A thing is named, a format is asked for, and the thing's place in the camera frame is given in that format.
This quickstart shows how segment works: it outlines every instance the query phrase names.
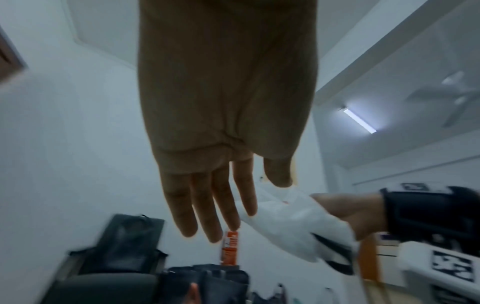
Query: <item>ceiling light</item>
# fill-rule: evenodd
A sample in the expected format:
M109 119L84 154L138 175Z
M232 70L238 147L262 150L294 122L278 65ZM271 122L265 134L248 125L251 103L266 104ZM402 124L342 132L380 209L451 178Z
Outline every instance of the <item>ceiling light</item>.
M353 120L355 120L359 125L364 127L367 131L370 132L370 134L373 134L376 132L374 128L372 128L371 125L366 123L362 118L358 117L354 112L350 111L348 108L343 108L342 111L350 116Z

